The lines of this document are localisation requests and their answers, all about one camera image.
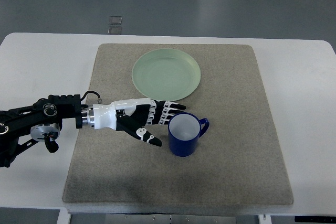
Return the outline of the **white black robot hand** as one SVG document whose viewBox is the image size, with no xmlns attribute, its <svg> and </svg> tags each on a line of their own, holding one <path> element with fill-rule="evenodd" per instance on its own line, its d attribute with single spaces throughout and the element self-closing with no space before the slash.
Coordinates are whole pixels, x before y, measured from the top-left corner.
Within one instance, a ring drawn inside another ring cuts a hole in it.
<svg viewBox="0 0 336 224">
<path fill-rule="evenodd" d="M 111 104 L 93 104 L 94 129 L 111 128 L 123 131 L 135 139 L 162 146 L 162 141 L 150 133 L 147 125 L 167 125 L 170 119 L 186 110 L 186 106 L 171 101 L 150 98 L 114 101 Z"/>
</svg>

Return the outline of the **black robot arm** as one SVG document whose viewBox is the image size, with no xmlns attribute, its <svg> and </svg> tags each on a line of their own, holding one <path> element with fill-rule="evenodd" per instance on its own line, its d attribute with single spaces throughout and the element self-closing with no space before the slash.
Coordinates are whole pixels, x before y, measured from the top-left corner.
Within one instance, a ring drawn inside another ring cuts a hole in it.
<svg viewBox="0 0 336 224">
<path fill-rule="evenodd" d="M 82 111 L 89 106 L 81 103 L 88 94 L 101 103 L 100 94 L 89 90 L 83 96 L 49 95 L 31 106 L 1 111 L 1 167 L 9 168 L 16 156 L 38 142 L 44 142 L 51 153 L 58 151 L 56 139 L 64 119 L 74 118 L 77 129 L 88 123 Z"/>
</svg>

